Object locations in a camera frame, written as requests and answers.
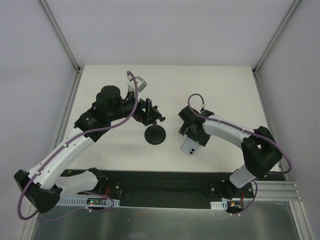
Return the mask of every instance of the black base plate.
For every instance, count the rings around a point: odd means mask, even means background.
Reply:
[[[145,140],[152,145],[159,145],[166,139],[166,131],[162,126],[150,126],[144,132]]]

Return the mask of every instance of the red wire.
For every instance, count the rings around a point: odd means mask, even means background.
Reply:
[[[110,188],[109,188],[109,186],[106,186],[106,188],[105,188],[105,196],[108,196],[108,193],[109,193],[109,190],[110,190]]]

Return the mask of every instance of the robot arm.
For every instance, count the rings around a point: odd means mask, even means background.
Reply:
[[[135,97],[139,96],[135,96],[135,86],[131,81],[132,78],[129,76],[128,79],[130,80],[128,93],[124,99],[122,99],[118,87],[112,85],[103,87],[101,92],[96,95],[96,101],[91,108],[80,116],[74,123],[74,128],[69,135],[43,161],[32,167],[28,172],[19,170],[14,175],[21,191],[32,176],[36,176],[26,190],[25,196],[40,213],[49,211],[58,203],[60,198],[66,196],[83,191],[104,194],[107,179],[96,168],[69,177],[61,177],[60,175],[85,149],[92,146],[108,130],[88,132],[68,144],[70,139],[86,131],[110,127],[111,122],[130,115],[134,108]],[[137,89],[139,93],[146,87],[147,83],[141,77],[136,77],[136,79],[138,80]],[[152,101],[149,98],[145,101],[139,99],[132,117],[145,126],[151,125],[156,120],[161,122],[165,120],[157,106],[152,106]],[[38,169],[49,158],[52,158],[51,161],[41,172],[38,172]]]
[[[203,110],[199,115],[216,121],[196,116],[188,106],[179,113],[184,121],[179,133],[187,135],[187,139],[181,147],[182,151],[192,156],[200,145],[206,146],[210,136],[214,135],[234,144],[243,153],[244,165],[222,182],[220,186],[215,187],[215,192],[221,197],[232,199],[238,189],[245,184],[256,178],[264,178],[282,158],[282,154],[272,144],[243,131],[246,129],[275,141],[267,128],[263,126],[258,129],[244,128],[233,123],[233,125],[243,129],[241,131],[220,123],[224,120],[211,111]]]

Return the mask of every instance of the metal frame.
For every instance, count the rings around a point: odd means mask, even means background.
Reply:
[[[80,66],[77,63],[77,60],[75,59],[75,56],[73,55],[57,21],[55,16],[53,15],[47,0],[38,0],[42,10],[44,11],[44,14],[46,18],[48,19],[48,22],[50,23],[52,30],[54,31],[56,37],[58,38],[58,41],[61,44],[62,49],[64,50],[65,54],[69,58],[71,64],[73,65],[74,69],[78,71],[80,69]]]
[[[277,40],[279,39],[281,33],[284,31],[285,27],[287,26],[288,22],[290,21],[290,19],[292,18],[292,16],[294,15],[294,13],[297,11],[298,6],[300,5],[300,3],[303,0],[294,0],[289,9],[287,10],[287,12],[285,13],[283,19],[281,20],[279,26],[277,27],[277,29],[275,30],[274,34],[272,35],[269,43],[267,44],[265,50],[263,51],[259,61],[257,62],[257,64],[255,65],[255,67],[253,68],[253,73],[256,74],[259,69],[261,68],[261,66],[264,64],[267,56],[269,55],[269,53],[271,52],[271,50],[273,49],[275,43],[277,42]]]
[[[66,133],[66,128],[67,128],[67,125],[68,125],[68,121],[69,121],[69,118],[70,118],[70,115],[71,115],[71,110],[72,110],[72,107],[73,107],[75,99],[76,99],[76,94],[77,94],[77,91],[78,91],[78,87],[79,87],[79,84],[80,84],[82,73],[83,73],[83,67],[80,67],[80,69],[77,72],[77,74],[75,76],[75,79],[73,81],[72,88],[71,88],[71,90],[70,90],[70,92],[68,94],[69,97],[68,97],[66,106],[65,106],[65,108],[63,110],[63,115],[62,115],[62,118],[60,120],[60,124],[59,124],[59,127],[58,127],[57,135],[55,137],[55,141],[54,141],[54,145],[53,145],[52,149],[54,149],[56,146],[58,146],[59,143],[61,143],[61,141],[64,139],[64,136],[65,136],[65,133]]]

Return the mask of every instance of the white wall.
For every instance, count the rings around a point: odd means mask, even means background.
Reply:
[[[36,0],[2,0],[0,23],[0,239],[13,240],[14,174],[52,148],[75,71]]]
[[[80,65],[251,66],[293,0],[48,0]]]
[[[276,140],[292,157],[315,236],[320,236],[320,1],[305,0],[258,73]]]

